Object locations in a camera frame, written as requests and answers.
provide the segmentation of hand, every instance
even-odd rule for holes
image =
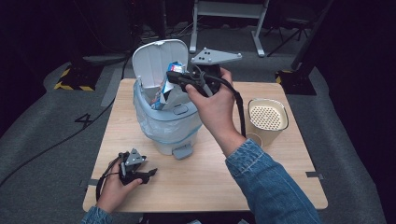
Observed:
[[[231,72],[220,68],[221,78],[233,85]],[[226,86],[220,86],[219,91],[211,97],[204,97],[192,85],[186,86],[190,99],[198,108],[202,123],[212,133],[219,143],[224,155],[228,157],[246,138],[240,134],[233,124],[233,92]]]
[[[120,160],[118,160],[111,168],[110,173],[114,175],[109,175],[106,178],[102,194],[96,204],[97,207],[105,210],[109,214],[122,204],[129,192],[143,182],[142,179],[136,179],[128,185],[123,186],[118,175],[119,171]]]

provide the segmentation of stand leg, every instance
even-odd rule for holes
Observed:
[[[192,34],[190,42],[190,53],[195,53],[197,50],[197,22],[198,22],[198,0],[194,3],[194,15],[192,18]]]
[[[265,3],[262,5],[262,13],[259,18],[259,22],[257,23],[257,28],[256,32],[252,31],[251,35],[253,37],[254,44],[256,45],[257,53],[259,54],[259,57],[264,57],[264,50],[262,49],[262,43],[259,39],[259,34],[260,30],[262,29],[262,22],[264,21],[265,18],[265,13],[267,12],[268,8],[268,0],[265,1]]]

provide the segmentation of perforated lid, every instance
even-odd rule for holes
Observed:
[[[278,101],[252,100],[248,104],[248,112],[253,125],[262,130],[280,131],[289,125],[285,107]]]
[[[134,52],[132,65],[136,77],[144,88],[158,87],[163,82],[169,63],[180,62],[187,66],[189,52],[178,39],[160,40],[140,47]]]

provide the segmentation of right hand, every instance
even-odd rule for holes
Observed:
[[[231,72],[220,68],[221,78],[233,85]],[[211,97],[204,97],[192,85],[186,86],[190,99],[198,108],[202,123],[212,133],[219,143],[225,156],[229,156],[235,149],[245,142],[233,124],[233,92],[224,85]]]

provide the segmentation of controller strap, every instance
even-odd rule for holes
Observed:
[[[102,174],[102,176],[99,178],[98,184],[96,185],[96,201],[99,200],[100,195],[101,195],[101,191],[102,191],[102,186],[103,183],[105,182],[105,179],[107,177],[107,173],[108,171],[114,166],[114,164],[116,164],[117,160],[120,158],[120,156],[118,156],[116,159],[114,159],[114,161],[112,161],[107,169],[105,170],[105,172]]]

